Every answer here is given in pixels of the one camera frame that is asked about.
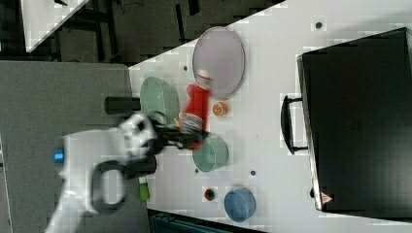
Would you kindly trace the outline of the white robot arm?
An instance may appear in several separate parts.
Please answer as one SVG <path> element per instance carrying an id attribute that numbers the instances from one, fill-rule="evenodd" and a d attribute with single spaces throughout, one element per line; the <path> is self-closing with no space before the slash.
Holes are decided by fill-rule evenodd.
<path id="1" fill-rule="evenodd" d="M 125 203 L 125 182 L 153 174 L 164 148 L 191 150 L 208 136 L 204 129 L 181 130 L 141 112 L 116 127 L 63 136 L 53 157 L 63 185 L 45 233 L 77 233 L 85 215 L 115 213 Z"/>

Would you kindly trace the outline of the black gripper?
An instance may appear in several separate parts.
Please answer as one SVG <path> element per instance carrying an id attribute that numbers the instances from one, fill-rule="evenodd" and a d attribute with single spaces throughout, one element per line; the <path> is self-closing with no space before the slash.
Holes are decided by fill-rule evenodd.
<path id="1" fill-rule="evenodd" d="M 206 131 L 194 132 L 187 137 L 176 127 L 167 127 L 156 125 L 154 127 L 155 139 L 153 148 L 162 150 L 164 147 L 176 147 L 178 149 L 195 150 L 202 146 L 208 138 L 209 133 Z"/>

